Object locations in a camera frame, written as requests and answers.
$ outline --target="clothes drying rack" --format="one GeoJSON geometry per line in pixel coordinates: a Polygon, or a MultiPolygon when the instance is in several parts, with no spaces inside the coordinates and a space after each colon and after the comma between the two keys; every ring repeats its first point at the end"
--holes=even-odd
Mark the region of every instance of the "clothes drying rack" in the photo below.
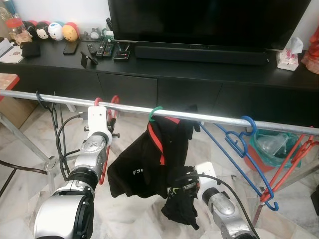
{"type": "MultiPolygon", "coordinates": [[[[15,97],[15,98],[22,98],[22,99],[29,99],[29,100],[37,100],[37,95],[33,93],[26,93],[26,92],[18,92],[18,91],[8,91],[8,90],[0,90],[0,96],[8,96],[8,97],[15,97]]],[[[43,95],[40,94],[41,100],[45,102],[52,102],[52,103],[59,103],[59,104],[66,104],[71,106],[94,106],[95,102],[90,100],[83,100],[83,99],[75,99],[75,98],[67,98],[67,97],[60,97],[60,96],[52,96],[52,95],[43,95]]],[[[242,141],[244,147],[246,147],[246,144],[242,138],[243,135],[252,135],[256,131],[256,129],[267,129],[267,130],[274,130],[274,131],[283,131],[283,132],[292,132],[302,135],[312,135],[312,136],[319,136],[319,129],[313,128],[313,127],[304,127],[304,126],[296,126],[296,125],[289,125],[289,124],[280,124],[280,123],[273,123],[273,122],[263,122],[263,121],[253,121],[249,117],[242,117],[241,119],[233,119],[233,118],[226,118],[226,117],[217,117],[217,116],[209,116],[209,115],[201,115],[201,114],[195,114],[195,113],[184,113],[184,112],[176,112],[176,111],[167,111],[167,110],[154,110],[150,108],[143,108],[143,107],[134,107],[134,106],[126,106],[126,105],[120,105],[120,104],[113,104],[113,103],[106,103],[106,102],[99,102],[100,106],[105,106],[109,110],[115,110],[115,111],[122,111],[122,112],[129,112],[129,113],[137,113],[137,114],[153,114],[156,116],[163,116],[163,117],[174,117],[179,119],[186,119],[186,120],[194,120],[194,121],[201,121],[201,122],[210,122],[215,123],[221,130],[223,130],[226,134],[226,141],[233,147],[233,149],[241,156],[249,156],[248,153],[246,153],[246,150],[242,151],[238,146],[237,142],[232,141],[232,139],[229,137],[229,133],[236,135],[240,141],[242,141]],[[221,124],[225,125],[235,125],[235,126],[243,126],[243,127],[251,127],[253,129],[253,133],[245,133],[241,132],[240,134],[236,134],[232,131],[227,131],[224,127],[221,126],[221,124]]],[[[36,153],[43,161],[46,162],[46,170],[49,175],[49,187],[50,190],[54,189],[53,179],[52,175],[49,173],[50,169],[54,167],[55,165],[55,158],[47,158],[30,140],[28,140],[25,135],[20,132],[17,128],[12,125],[3,114],[0,114],[0,122],[2,122],[10,131],[12,131],[26,146],[28,146],[34,153],[36,153]]],[[[203,130],[213,139],[212,135],[201,125],[203,130]]],[[[219,148],[222,149],[220,144],[214,140],[214,142],[218,145],[219,148]]],[[[241,174],[244,176],[244,178],[249,182],[249,184],[253,187],[253,189],[257,192],[259,196],[261,196],[261,193],[258,191],[257,187],[252,184],[252,182],[248,179],[245,173],[242,172],[242,170],[238,167],[238,165],[234,162],[234,160],[229,157],[227,152],[225,152],[225,155],[232,161],[232,163],[236,166],[236,168],[241,172],[241,174]]],[[[259,167],[256,166],[257,171],[259,172],[260,176],[263,178],[266,186],[269,185],[267,180],[265,180],[265,177],[263,173],[260,171],[259,167]]],[[[269,190],[268,192],[271,194],[270,199],[273,198],[273,191],[268,186],[269,190]]],[[[278,210],[277,203],[275,203],[275,207],[271,207],[267,202],[266,205],[276,211],[278,210]]]]}

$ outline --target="tv screen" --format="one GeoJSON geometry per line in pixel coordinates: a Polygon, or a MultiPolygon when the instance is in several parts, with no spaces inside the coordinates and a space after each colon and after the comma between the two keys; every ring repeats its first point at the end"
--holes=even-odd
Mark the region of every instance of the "tv screen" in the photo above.
{"type": "Polygon", "coordinates": [[[117,40],[283,49],[310,0],[109,0],[117,40]]]}

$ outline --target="tissue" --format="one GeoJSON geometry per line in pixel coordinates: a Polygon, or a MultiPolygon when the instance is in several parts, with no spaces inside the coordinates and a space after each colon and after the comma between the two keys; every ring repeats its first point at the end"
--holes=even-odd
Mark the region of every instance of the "tissue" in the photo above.
{"type": "Polygon", "coordinates": [[[303,51],[304,44],[298,37],[293,37],[290,45],[277,53],[277,67],[294,71],[298,67],[298,53],[303,51]]]}

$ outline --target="figurine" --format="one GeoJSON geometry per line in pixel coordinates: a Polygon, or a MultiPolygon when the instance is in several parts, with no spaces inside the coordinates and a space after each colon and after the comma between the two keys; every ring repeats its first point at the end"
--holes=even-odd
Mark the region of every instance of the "figurine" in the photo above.
{"type": "Polygon", "coordinates": [[[311,45],[301,62],[306,65],[308,70],[319,75],[319,27],[309,41],[311,45]]]}
{"type": "Polygon", "coordinates": [[[36,34],[36,25],[37,22],[36,21],[23,21],[23,24],[26,28],[26,30],[30,33],[30,35],[32,36],[32,39],[35,40],[38,38],[38,35],[36,34]]]}
{"type": "Polygon", "coordinates": [[[49,38],[49,32],[48,32],[49,22],[47,21],[41,21],[36,25],[36,34],[41,39],[48,39],[49,38]]]}
{"type": "Polygon", "coordinates": [[[78,39],[77,26],[73,22],[67,22],[62,27],[63,36],[68,41],[76,41],[78,39]]]}
{"type": "Polygon", "coordinates": [[[101,38],[101,31],[97,28],[92,28],[92,31],[90,33],[91,39],[100,39],[101,38]]]}
{"type": "Polygon", "coordinates": [[[49,25],[48,31],[52,39],[60,41],[63,39],[62,26],[64,24],[61,22],[53,22],[49,25]]]}

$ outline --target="marble floor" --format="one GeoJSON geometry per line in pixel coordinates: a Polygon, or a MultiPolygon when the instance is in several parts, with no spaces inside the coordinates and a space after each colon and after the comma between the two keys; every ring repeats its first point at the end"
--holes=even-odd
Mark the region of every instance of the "marble floor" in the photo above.
{"type": "MultiPolygon", "coordinates": [[[[64,118],[71,113],[63,107],[64,118]]],[[[142,132],[148,122],[146,115],[120,113],[114,132],[121,137],[111,145],[108,165],[129,146],[142,132]]],[[[86,139],[83,127],[87,122],[81,119],[72,120],[65,128],[67,151],[78,149],[86,139]]],[[[205,124],[217,140],[227,149],[240,167],[260,183],[255,172],[237,156],[224,141],[223,133],[213,124],[205,124]]],[[[241,131],[240,127],[227,126],[228,129],[241,131]]],[[[57,156],[55,137],[49,112],[37,107],[21,127],[21,131],[48,157],[57,156]]],[[[0,158],[3,161],[27,167],[42,168],[43,163],[25,147],[3,125],[0,125],[0,158]]],[[[318,159],[318,148],[314,148],[303,160],[303,165],[318,159]]],[[[233,164],[204,132],[194,132],[189,142],[186,165],[194,166],[201,162],[211,161],[217,177],[228,182],[243,201],[245,208],[252,214],[258,202],[256,195],[242,182],[242,176],[233,164]],[[233,181],[231,175],[239,180],[233,181]]],[[[2,186],[11,169],[0,166],[0,185],[2,186]]],[[[63,179],[58,167],[54,170],[56,186],[63,179]]],[[[274,172],[266,174],[271,179],[274,172]]],[[[264,207],[257,223],[257,232],[261,239],[315,239],[319,237],[319,218],[316,215],[310,195],[319,183],[319,173],[313,173],[275,194],[279,204],[278,212],[264,207]]],[[[49,197],[47,177],[45,175],[17,171],[8,188],[0,198],[0,239],[32,239],[33,221],[36,210],[43,200],[49,197]]],[[[197,223],[200,229],[195,231],[169,221],[160,212],[165,200],[160,196],[142,199],[125,195],[112,198],[109,184],[106,181],[98,186],[95,192],[95,215],[93,239],[221,239],[220,231],[210,223],[206,208],[198,200],[194,206],[198,211],[197,223]]]]}

